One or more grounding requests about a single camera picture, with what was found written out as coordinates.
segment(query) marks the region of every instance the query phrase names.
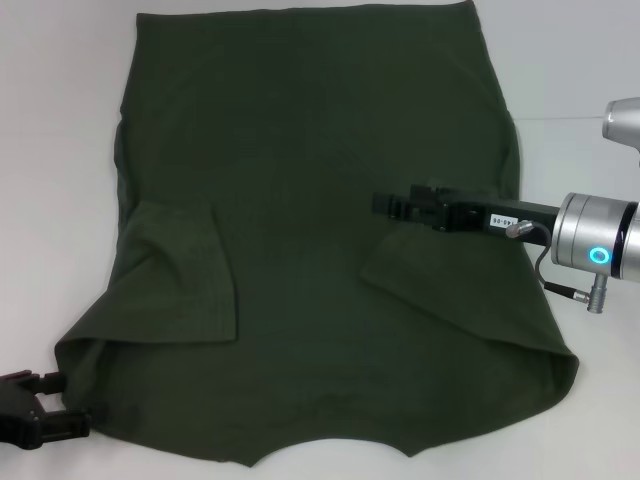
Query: green t-shirt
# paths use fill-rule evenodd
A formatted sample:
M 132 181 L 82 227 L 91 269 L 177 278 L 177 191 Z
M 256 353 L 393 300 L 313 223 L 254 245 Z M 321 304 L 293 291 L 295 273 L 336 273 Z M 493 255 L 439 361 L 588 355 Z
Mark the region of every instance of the green t-shirt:
M 108 435 L 253 465 L 323 438 L 407 455 L 541 412 L 565 347 L 521 245 L 371 214 L 518 195 L 473 3 L 138 16 L 117 258 L 60 341 Z

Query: folded fabric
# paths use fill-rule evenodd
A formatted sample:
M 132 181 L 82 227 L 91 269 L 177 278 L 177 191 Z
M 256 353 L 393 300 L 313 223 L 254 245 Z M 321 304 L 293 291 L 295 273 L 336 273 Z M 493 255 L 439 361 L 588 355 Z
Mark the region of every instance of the folded fabric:
M 56 346 L 71 408 L 253 465 L 323 438 L 407 455 L 570 389 L 521 245 L 370 212 L 432 178 L 516 198 L 471 2 L 139 15 L 107 291 Z

